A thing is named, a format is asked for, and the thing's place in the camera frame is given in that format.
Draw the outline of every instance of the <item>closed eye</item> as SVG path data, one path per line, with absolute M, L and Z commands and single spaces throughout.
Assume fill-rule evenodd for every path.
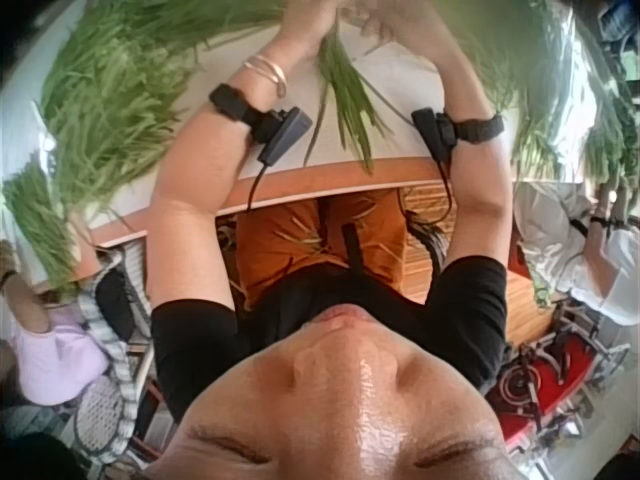
M 212 432 L 208 427 L 202 425 L 192 428 L 187 436 L 192 440 L 206 443 L 226 452 L 233 453 L 254 465 L 265 465 L 271 461 L 270 458 L 259 454 L 253 448 L 248 447 L 242 442 L 239 442 L 232 437 L 219 435 L 216 432 Z
M 491 439 L 485 439 L 480 441 L 464 441 L 456 443 L 440 450 L 437 453 L 425 454 L 420 460 L 415 463 L 415 466 L 421 469 L 427 469 L 440 465 L 441 463 L 449 462 L 453 459 L 470 455 L 486 448 L 495 448 L 496 442 Z

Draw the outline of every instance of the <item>wire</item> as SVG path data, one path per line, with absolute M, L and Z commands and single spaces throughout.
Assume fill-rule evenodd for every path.
M 444 168 L 442 168 L 442 164 L 440 162 L 436 162 L 436 165 L 438 165 L 438 171 L 440 172 L 440 178 L 442 179 L 442 183 L 444 185 L 444 189 L 445 192 L 447 193 L 447 211 L 446 213 L 439 218 L 438 220 L 436 220 L 435 222 L 427 222 L 427 224 L 429 225 L 437 225 L 438 223 L 444 222 L 449 215 L 451 214 L 451 211 L 453 210 L 453 196 L 451 195 L 451 189 L 449 188 L 449 182 L 447 180 L 447 175 L 444 171 Z M 398 192 L 398 203 L 400 204 L 400 210 L 402 210 L 402 214 L 405 216 L 405 218 L 408 220 L 409 219 L 409 212 L 407 212 L 407 209 L 405 208 L 404 202 L 402 200 L 401 197 L 401 193 L 400 193 L 401 189 L 397 189 Z
M 453 210 L 453 197 L 451 196 L 451 189 L 449 188 L 449 181 L 447 180 L 447 175 L 444 173 L 444 168 L 442 168 L 442 164 L 440 162 L 436 162 L 436 164 L 438 165 L 438 171 L 440 172 L 440 178 L 442 179 L 442 183 L 444 184 L 444 189 L 447 192 L 448 206 L 445 214 L 435 222 L 432 222 L 433 225 L 437 225 L 440 222 L 444 222 L 451 214 L 451 210 Z
M 262 167 L 262 170 L 260 170 L 260 173 L 258 174 L 256 179 L 253 181 L 253 186 L 251 187 L 251 191 L 249 192 L 249 202 L 247 203 L 247 213 L 251 211 L 251 207 L 253 206 L 253 197 L 256 194 L 256 190 L 258 189 L 258 184 L 260 183 L 260 180 L 262 180 L 262 177 L 264 177 L 264 174 L 267 171 L 267 168 L 269 168 L 269 165 L 264 164 Z

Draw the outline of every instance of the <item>black t-shirt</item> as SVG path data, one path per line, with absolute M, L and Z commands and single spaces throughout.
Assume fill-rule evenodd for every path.
M 349 303 L 448 362 L 485 392 L 495 382 L 504 352 L 506 278 L 504 266 L 495 260 L 464 258 L 436 278 L 426 304 L 418 305 L 372 277 L 316 265 L 271 287 L 246 322 L 247 331 L 222 305 L 170 302 L 152 315 L 158 381 L 180 421 L 191 402 L 234 365 L 327 308 Z

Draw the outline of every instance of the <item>bracelet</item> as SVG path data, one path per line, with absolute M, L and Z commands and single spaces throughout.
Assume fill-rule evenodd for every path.
M 591 220 L 589 223 L 599 223 L 600 225 L 602 225 L 603 228 L 609 228 L 609 220 L 607 220 L 606 218 L 603 217 L 591 217 Z
M 16 272 L 15 270 L 7 270 L 4 273 L 4 275 L 2 276 L 2 279 L 0 279 L 0 292 L 4 288 L 4 285 L 9 281 L 9 279 L 17 274 L 18 272 Z
M 273 82 L 276 85 L 278 98 L 287 96 L 287 77 L 277 64 L 262 55 L 254 55 L 244 62 L 244 66 Z

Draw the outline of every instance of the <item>lips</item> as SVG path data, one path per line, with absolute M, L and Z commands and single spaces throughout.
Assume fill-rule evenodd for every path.
M 336 305 L 335 307 L 331 307 L 315 317 L 313 320 L 311 320 L 311 322 L 324 323 L 340 317 L 344 318 L 345 322 L 349 323 L 376 322 L 376 319 L 373 318 L 364 308 L 350 304 Z

